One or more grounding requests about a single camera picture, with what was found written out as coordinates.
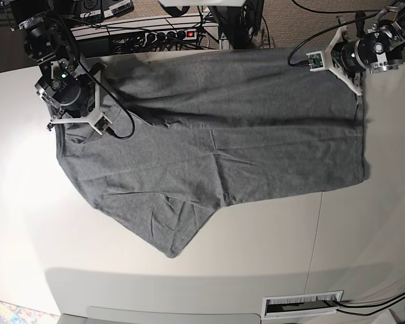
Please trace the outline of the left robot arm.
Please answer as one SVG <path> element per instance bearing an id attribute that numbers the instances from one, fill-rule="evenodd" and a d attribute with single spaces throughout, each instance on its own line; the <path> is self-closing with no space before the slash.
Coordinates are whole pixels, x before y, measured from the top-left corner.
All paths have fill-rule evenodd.
<path id="1" fill-rule="evenodd" d="M 362 95 L 363 89 L 354 80 L 356 75 L 389 72 L 403 64 L 405 1 L 396 1 L 372 19 L 371 27 L 365 30 L 365 15 L 356 15 L 353 23 L 358 35 L 354 40 L 348 38 L 348 23 L 341 23 L 321 52 L 323 69 L 331 72 L 357 96 Z"/>

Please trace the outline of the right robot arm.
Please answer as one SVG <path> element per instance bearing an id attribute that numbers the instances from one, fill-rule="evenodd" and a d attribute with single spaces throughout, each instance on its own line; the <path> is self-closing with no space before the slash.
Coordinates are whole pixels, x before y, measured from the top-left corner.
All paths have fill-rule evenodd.
<path id="1" fill-rule="evenodd" d="M 38 13 L 18 24 L 26 31 L 24 49 L 35 60 L 42 76 L 37 95 L 50 109 L 52 130 L 59 124 L 88 124 L 104 134 L 112 121 L 101 111 L 101 74 L 105 66 L 90 65 L 57 20 Z"/>

